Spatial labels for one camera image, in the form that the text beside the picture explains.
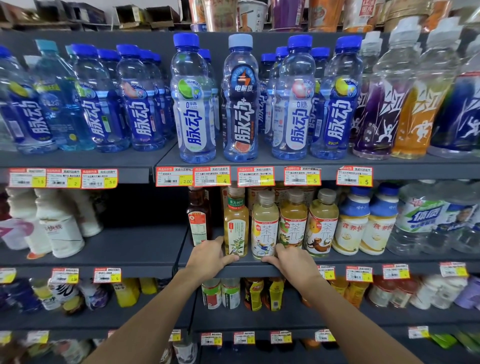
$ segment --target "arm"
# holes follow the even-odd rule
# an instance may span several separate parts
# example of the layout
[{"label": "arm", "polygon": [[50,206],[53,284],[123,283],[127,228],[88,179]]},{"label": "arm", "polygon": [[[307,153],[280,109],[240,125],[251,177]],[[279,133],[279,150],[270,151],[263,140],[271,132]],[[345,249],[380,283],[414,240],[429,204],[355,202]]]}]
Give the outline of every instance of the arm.
[{"label": "arm", "polygon": [[422,364],[398,341],[339,295],[322,278],[307,251],[276,245],[278,258],[266,256],[320,313],[349,364]]},{"label": "arm", "polygon": [[219,236],[194,247],[186,268],[178,271],[162,292],[115,331],[84,364],[158,363],[192,293],[239,259],[238,255],[223,256],[222,242],[223,236]]}]

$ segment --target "hand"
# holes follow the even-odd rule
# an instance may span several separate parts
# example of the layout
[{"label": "hand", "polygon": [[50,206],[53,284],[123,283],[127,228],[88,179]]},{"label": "hand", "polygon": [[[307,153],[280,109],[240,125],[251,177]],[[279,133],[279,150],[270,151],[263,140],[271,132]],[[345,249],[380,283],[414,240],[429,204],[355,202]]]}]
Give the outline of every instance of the hand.
[{"label": "hand", "polygon": [[306,250],[291,247],[285,248],[283,244],[275,246],[276,256],[264,256],[262,262],[270,263],[278,268],[283,276],[300,293],[308,289],[312,279],[321,277],[317,265]]},{"label": "hand", "polygon": [[222,243],[223,236],[219,236],[193,248],[186,268],[193,271],[195,278],[198,279],[198,285],[215,277],[227,264],[239,260],[240,257],[235,254],[223,256]]}]

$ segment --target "right hand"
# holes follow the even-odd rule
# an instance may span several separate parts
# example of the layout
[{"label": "right hand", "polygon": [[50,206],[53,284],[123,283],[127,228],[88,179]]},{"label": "right hand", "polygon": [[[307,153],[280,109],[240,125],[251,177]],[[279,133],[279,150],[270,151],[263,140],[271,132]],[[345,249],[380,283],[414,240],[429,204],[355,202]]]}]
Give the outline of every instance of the right hand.
[{"label": "right hand", "polygon": [[262,262],[270,263],[278,268],[283,276],[300,293],[307,289],[312,279],[321,277],[317,265],[306,250],[292,247],[285,248],[279,243],[275,246],[276,256],[264,256]]}]

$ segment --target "white bottle cap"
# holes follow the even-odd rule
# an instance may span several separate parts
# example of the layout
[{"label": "white bottle cap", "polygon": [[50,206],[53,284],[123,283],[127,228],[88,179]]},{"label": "white bottle cap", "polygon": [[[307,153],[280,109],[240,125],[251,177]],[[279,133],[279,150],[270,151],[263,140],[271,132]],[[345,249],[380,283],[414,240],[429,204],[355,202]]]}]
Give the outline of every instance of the white bottle cap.
[{"label": "white bottle cap", "polygon": [[419,17],[409,16],[400,19],[398,25],[390,33],[388,43],[390,46],[395,43],[405,43],[415,45],[420,36],[421,26],[419,25]]},{"label": "white bottle cap", "polygon": [[472,40],[467,46],[465,55],[467,57],[472,57],[474,54],[480,51],[480,35],[478,35],[474,40]]},{"label": "white bottle cap", "polygon": [[368,32],[361,42],[361,50],[380,53],[383,41],[384,40],[380,38],[380,32]]},{"label": "white bottle cap", "polygon": [[438,26],[428,34],[427,48],[443,46],[451,47],[462,33],[463,26],[458,25],[459,16],[444,18],[438,22]]},{"label": "white bottle cap", "polygon": [[228,37],[228,48],[233,47],[253,48],[253,37],[250,34],[232,34]]}]

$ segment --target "store shelf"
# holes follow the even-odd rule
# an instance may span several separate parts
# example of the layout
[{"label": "store shelf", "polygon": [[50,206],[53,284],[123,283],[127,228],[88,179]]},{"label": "store shelf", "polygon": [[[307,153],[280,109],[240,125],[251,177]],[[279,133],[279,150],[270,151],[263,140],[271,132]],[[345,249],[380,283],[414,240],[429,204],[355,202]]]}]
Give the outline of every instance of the store shelf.
[{"label": "store shelf", "polygon": [[121,268],[122,276],[171,278],[186,233],[185,225],[105,228],[85,241],[79,253],[63,259],[47,254],[26,259],[28,250],[0,246],[0,267],[17,269],[17,277],[48,278],[52,268],[79,268],[92,278],[96,267]]},{"label": "store shelf", "polygon": [[[282,308],[276,312],[265,307],[258,312],[252,312],[243,304],[243,292],[241,296],[240,306],[233,310],[223,306],[208,310],[203,305],[199,292],[192,322],[192,330],[197,339],[199,340],[202,332],[222,332],[224,341],[233,341],[234,332],[255,331],[257,340],[270,340],[271,330],[289,330],[293,339],[313,339],[317,330],[326,328],[320,315],[302,304],[294,289],[285,289]],[[467,310],[456,305],[452,305],[448,310],[435,307],[420,310],[412,305],[405,309],[382,308],[364,299],[360,311],[390,335],[399,338],[408,337],[409,326],[427,325],[431,334],[442,334],[455,333],[462,324],[480,324],[479,310]]]},{"label": "store shelf", "polygon": [[8,168],[117,168],[119,183],[149,183],[153,167],[176,145],[171,140],[153,152],[137,152],[132,148],[118,153],[96,150],[65,152],[57,150],[41,155],[23,155],[0,151],[0,183],[8,183]]},{"label": "store shelf", "polygon": [[262,138],[259,141],[258,158],[251,162],[234,163],[225,159],[221,142],[216,143],[216,158],[202,165],[185,163],[180,159],[178,148],[172,148],[167,155],[157,164],[158,167],[212,167],[231,166],[231,179],[238,178],[238,167],[275,167],[275,180],[284,180],[283,168],[287,166],[316,167],[322,169],[322,180],[335,180],[338,169],[342,166],[373,167],[373,177],[378,180],[386,179],[450,179],[455,178],[480,178],[480,158],[469,157],[466,159],[446,159],[426,155],[421,159],[390,158],[386,160],[369,160],[347,154],[344,159],[326,160],[318,159],[308,153],[307,157],[298,161],[279,160],[273,157],[271,147]]},{"label": "store shelf", "polygon": [[[180,254],[179,268],[185,268],[193,246],[188,241],[190,230],[187,231],[186,244]],[[223,228],[214,228],[213,237],[223,235]],[[240,258],[225,268],[218,274],[217,278],[231,277],[279,277],[280,271],[273,265],[263,263],[253,257],[250,245],[245,257]],[[318,265],[334,266],[337,276],[345,276],[347,266],[366,266],[372,267],[374,274],[383,274],[383,264],[408,264],[411,274],[439,274],[440,262],[465,262],[468,272],[480,272],[480,254],[465,254],[450,250],[442,255],[419,254],[414,256],[399,256],[388,250],[381,255],[369,255],[358,252],[355,255],[343,255],[337,253],[334,249],[328,253],[325,258],[314,258]]]},{"label": "store shelf", "polygon": [[[0,331],[12,331],[13,336],[18,339],[24,339],[27,332],[31,330],[49,330],[49,340],[106,339],[110,330],[116,330],[122,326],[155,296],[141,294],[134,306],[122,308],[113,294],[104,308],[95,311],[85,309],[75,316],[45,310],[27,315],[20,314],[12,308],[0,313]],[[187,301],[175,328],[185,330],[189,328],[195,296],[196,293]]]},{"label": "store shelf", "polygon": [[[470,354],[460,344],[445,350],[427,339],[406,339],[400,340],[400,343],[425,364],[478,364],[479,362],[478,357]],[[200,364],[220,363],[348,364],[340,349],[305,350],[299,342],[289,352],[281,352],[278,348],[274,348],[272,352],[264,352],[254,346],[241,348],[239,352],[234,352],[232,349],[222,349],[217,352],[213,348],[202,347]]]}]

